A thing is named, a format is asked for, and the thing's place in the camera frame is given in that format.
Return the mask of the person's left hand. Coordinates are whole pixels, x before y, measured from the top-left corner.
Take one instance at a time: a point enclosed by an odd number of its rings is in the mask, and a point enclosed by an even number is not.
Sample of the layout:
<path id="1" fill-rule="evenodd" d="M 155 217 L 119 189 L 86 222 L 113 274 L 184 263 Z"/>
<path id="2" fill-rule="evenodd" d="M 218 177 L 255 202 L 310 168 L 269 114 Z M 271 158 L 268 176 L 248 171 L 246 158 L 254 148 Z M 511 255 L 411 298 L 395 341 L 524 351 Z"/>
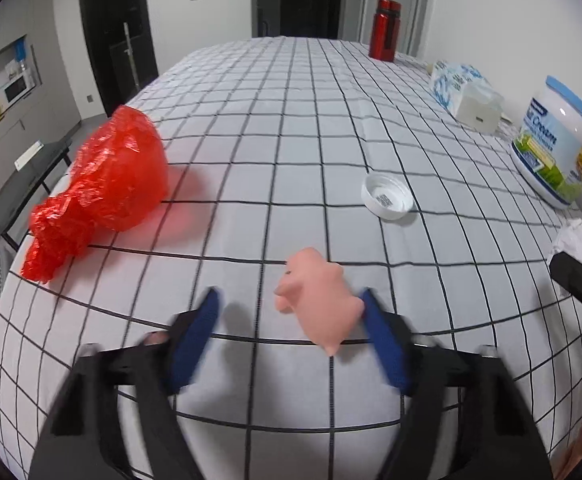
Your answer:
<path id="1" fill-rule="evenodd" d="M 140 340 L 144 346 L 153 346 L 154 344 L 164 344 L 169 340 L 169 334 L 166 330 L 156 330 L 155 332 L 146 333 Z"/>

